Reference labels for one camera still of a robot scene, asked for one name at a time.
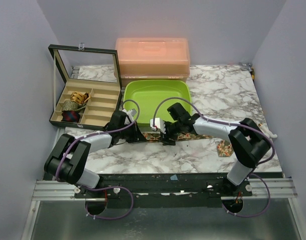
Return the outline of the green plastic tray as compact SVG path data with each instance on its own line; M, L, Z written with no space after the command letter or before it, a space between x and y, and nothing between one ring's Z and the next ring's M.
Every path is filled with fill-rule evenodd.
M137 123L140 126L148 127L153 118L157 106L165 99L172 97L162 104L157 112L157 117L164 121L173 122L173 118L167 109L175 104L181 103L189 113L192 112L190 104L177 99L183 98L191 101L191 94L185 82L177 80L138 80L129 83L124 92L124 100L134 100L140 107Z

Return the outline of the floral patterned tie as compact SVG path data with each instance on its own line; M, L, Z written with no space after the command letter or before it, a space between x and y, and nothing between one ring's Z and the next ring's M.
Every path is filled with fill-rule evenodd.
M144 132L143 136L145 139L151 143L161 142L162 138L158 133L148 133ZM202 140L202 139L212 139L213 136L209 135L194 135L190 133L179 133L176 141L190 141L190 140ZM232 144L226 140L221 140L216 147L217 154L219 157L230 157L234 153Z

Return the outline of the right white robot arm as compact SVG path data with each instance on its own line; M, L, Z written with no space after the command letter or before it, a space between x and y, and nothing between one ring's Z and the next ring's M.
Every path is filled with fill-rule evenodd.
M231 144L237 161L221 186L222 191L229 196L240 192L242 182L260 164L265 154L273 148L271 140L249 118L229 122L207 118L200 112L191 115L180 103L173 104L167 111L173 118L173 122L157 117L151 120L151 128L160 131L163 144L175 145L179 133L212 136Z

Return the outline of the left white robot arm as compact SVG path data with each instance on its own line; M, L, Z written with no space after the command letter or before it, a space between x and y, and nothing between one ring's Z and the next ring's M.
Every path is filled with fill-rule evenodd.
M90 153L108 149L119 144L145 142L136 123L135 109L116 110L102 131L74 137L61 135L48 156L44 171L58 181L86 187L90 196L97 198L104 190L100 176L85 168Z

